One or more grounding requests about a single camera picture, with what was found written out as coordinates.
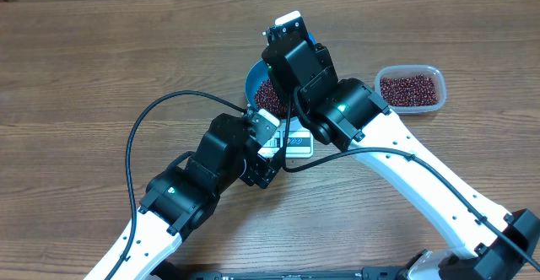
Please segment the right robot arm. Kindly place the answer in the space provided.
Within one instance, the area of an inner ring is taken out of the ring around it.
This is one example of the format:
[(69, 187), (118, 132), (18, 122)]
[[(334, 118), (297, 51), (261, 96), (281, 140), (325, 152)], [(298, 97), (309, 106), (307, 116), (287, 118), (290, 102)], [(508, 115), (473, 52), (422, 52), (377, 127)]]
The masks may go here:
[(341, 157), (354, 156), (393, 185), (448, 247), (423, 251), (404, 279), (510, 279), (532, 264), (539, 220), (482, 196), (433, 155), (374, 90), (339, 79), (327, 48), (286, 27), (266, 32), (262, 60), (303, 127)]

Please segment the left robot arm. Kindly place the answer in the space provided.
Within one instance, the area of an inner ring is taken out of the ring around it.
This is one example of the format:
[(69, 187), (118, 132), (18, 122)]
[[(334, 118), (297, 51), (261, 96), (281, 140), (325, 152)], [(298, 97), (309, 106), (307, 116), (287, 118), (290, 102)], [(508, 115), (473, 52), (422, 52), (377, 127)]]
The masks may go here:
[(184, 153), (149, 182), (136, 219), (87, 277), (155, 277), (159, 264), (209, 219), (234, 181), (268, 186), (278, 169), (258, 152), (280, 124), (264, 109), (214, 118), (196, 151)]

